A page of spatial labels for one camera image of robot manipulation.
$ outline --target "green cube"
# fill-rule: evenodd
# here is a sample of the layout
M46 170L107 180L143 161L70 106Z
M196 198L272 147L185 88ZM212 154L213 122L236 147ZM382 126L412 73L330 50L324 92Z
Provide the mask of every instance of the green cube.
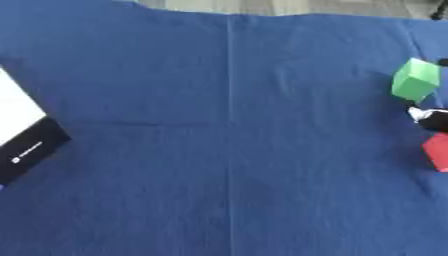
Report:
M439 86L440 67L412 58L395 74L392 94L420 103Z

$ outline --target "table surface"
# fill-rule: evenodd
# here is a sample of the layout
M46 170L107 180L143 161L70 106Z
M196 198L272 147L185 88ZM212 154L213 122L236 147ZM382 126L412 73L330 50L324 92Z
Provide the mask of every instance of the table surface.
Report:
M73 141L0 195L0 254L446 255L448 176L390 87L447 28L2 1L2 63Z

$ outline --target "blue tablecloth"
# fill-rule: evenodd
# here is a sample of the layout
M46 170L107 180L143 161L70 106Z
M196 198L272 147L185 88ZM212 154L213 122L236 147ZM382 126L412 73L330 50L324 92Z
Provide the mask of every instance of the blue tablecloth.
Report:
M389 93L447 30L2 0L1 63L73 141L0 194L0 255L447 255L448 176Z

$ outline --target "red cube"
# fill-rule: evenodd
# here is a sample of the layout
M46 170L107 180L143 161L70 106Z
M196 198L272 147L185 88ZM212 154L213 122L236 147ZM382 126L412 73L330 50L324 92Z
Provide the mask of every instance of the red cube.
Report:
M437 133L423 144L423 149L439 172L448 172L448 134Z

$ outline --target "gray floor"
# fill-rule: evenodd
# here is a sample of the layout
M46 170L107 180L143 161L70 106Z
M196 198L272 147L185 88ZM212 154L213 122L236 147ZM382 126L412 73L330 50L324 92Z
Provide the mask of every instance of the gray floor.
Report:
M133 0L152 8L287 15L344 13L427 19L439 0Z

